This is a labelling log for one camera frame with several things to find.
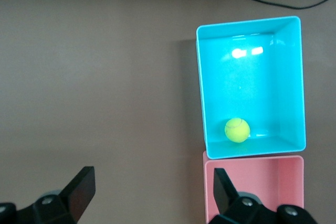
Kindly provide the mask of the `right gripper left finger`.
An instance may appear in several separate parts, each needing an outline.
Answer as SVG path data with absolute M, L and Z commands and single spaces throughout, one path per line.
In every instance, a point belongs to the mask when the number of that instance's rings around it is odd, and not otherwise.
M 63 190 L 46 193 L 26 208 L 2 202 L 1 223 L 78 223 L 94 195 L 95 168 L 85 166 Z

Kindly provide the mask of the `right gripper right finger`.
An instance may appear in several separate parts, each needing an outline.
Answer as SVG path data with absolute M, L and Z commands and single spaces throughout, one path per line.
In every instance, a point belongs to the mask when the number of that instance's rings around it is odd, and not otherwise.
M 253 194 L 240 195 L 223 168 L 214 169 L 214 198 L 219 214 L 210 223 L 316 223 L 299 206 L 280 205 L 272 211 Z

